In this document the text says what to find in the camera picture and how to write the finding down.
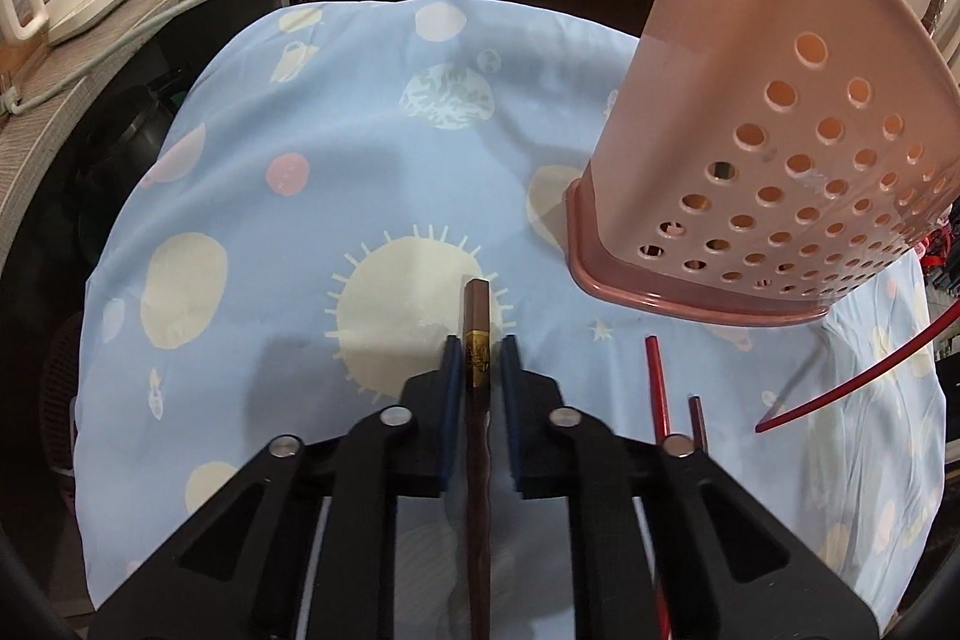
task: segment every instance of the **perforated basket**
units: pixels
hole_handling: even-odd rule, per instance
[[[656,0],[568,193],[584,290],[687,319],[822,316],[960,194],[960,92],[903,0]]]

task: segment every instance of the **brown wooden chopstick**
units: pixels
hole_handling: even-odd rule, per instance
[[[490,640],[490,283],[464,291],[470,640]]]

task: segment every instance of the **blue bedsheet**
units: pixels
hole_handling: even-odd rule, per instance
[[[94,603],[271,437],[344,434],[437,365],[464,280],[571,405],[650,440],[643,338],[661,340],[674,428],[703,397],[712,455],[882,624],[944,480],[930,349],[821,413],[793,407],[928,324],[907,254],[826,319],[762,330],[585,295],[563,188],[637,40],[515,4],[311,4],[267,15],[206,69],[88,286],[77,512]],[[494,637],[573,637],[565,506],[512,494],[494,399]],[[405,501],[397,637],[466,637],[463,486]]]

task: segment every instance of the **red wire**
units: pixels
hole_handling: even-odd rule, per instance
[[[846,383],[842,384],[842,386],[837,386],[835,389],[827,391],[827,393],[823,394],[822,396],[818,396],[816,399],[813,399],[806,404],[800,405],[799,408],[793,408],[793,410],[776,415],[769,420],[760,421],[760,423],[757,424],[757,427],[755,427],[755,432],[757,432],[757,434],[769,432],[770,429],[776,429],[776,427],[782,426],[785,423],[790,423],[791,421],[795,421],[797,418],[802,418],[810,413],[815,413],[816,410],[827,407],[827,405],[832,402],[836,402],[838,399],[843,399],[848,394],[853,393],[853,391],[862,389],[862,387],[866,386],[866,384],[870,383],[870,381],[876,380],[880,375],[889,372],[896,365],[899,365],[899,363],[904,359],[908,359],[915,352],[920,350],[920,348],[927,345],[928,342],[937,338],[939,335],[941,335],[941,333],[947,330],[950,324],[952,324],[956,319],[960,319],[960,300],[951,304],[950,308],[944,314],[942,314],[942,316],[938,317],[938,319],[933,321],[933,323],[918,333],[918,335],[906,343],[906,345],[895,350],[889,356],[885,357],[885,359],[881,362],[877,362],[866,372],[861,372],[856,376],[856,378],[846,381]]]
[[[656,444],[661,445],[670,435],[670,411],[666,405],[664,365],[659,357],[659,343],[655,336],[646,338],[647,368],[650,371],[650,407],[654,414]]]

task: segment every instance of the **basket hole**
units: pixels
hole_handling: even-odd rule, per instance
[[[813,169],[813,159],[808,155],[798,153],[786,159],[786,173],[791,177],[805,175],[811,169]]]
[[[843,139],[843,122],[837,118],[827,118],[817,124],[817,137],[824,145],[835,145]]]
[[[784,112],[797,103],[797,89],[788,82],[775,79],[767,85],[767,102],[778,112]]]
[[[904,133],[904,119],[900,115],[888,116],[883,121],[883,135],[891,142],[899,139],[902,133]]]
[[[702,194],[687,194],[680,199],[680,205],[682,205],[688,213],[704,213],[710,208],[710,200],[707,199],[707,196],[702,196]]]
[[[757,222],[750,215],[733,215],[730,218],[730,225],[734,231],[750,231]]]
[[[855,77],[847,86],[847,97],[854,107],[863,109],[870,103],[874,89],[863,77]]]
[[[686,226],[683,223],[673,223],[673,221],[667,220],[666,223],[659,225],[659,232],[667,239],[675,239],[686,234]]]
[[[714,161],[707,167],[707,177],[714,182],[728,183],[736,179],[736,167],[728,161]]]
[[[773,185],[768,185],[757,191],[757,201],[764,207],[773,207],[784,200],[784,192]]]
[[[838,199],[843,194],[846,194],[847,189],[850,187],[846,180],[830,180],[827,183],[827,188],[824,188],[824,192],[827,194],[828,199]]]
[[[827,43],[815,33],[802,33],[794,47],[803,66],[819,68],[827,63]]]
[[[864,148],[853,156],[853,165],[861,172],[865,172],[865,170],[875,166],[876,163],[877,150]]]
[[[797,223],[814,223],[820,219],[820,211],[816,207],[803,207],[797,212]]]
[[[745,150],[759,150],[767,140],[767,132],[752,122],[738,126],[734,135],[736,143]]]
[[[899,175],[896,172],[887,172],[886,175],[880,177],[880,189],[882,191],[889,191],[896,185],[896,181],[899,180]]]

